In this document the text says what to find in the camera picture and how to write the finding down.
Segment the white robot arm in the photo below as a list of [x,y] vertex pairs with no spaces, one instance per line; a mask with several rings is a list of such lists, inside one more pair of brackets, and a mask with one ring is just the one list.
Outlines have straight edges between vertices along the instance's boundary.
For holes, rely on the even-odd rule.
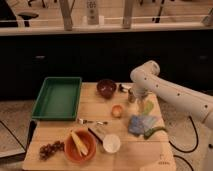
[[189,112],[211,130],[210,141],[202,171],[213,171],[213,96],[159,78],[159,65],[153,61],[134,68],[130,73],[132,91],[136,98],[144,98],[151,91],[167,103]]

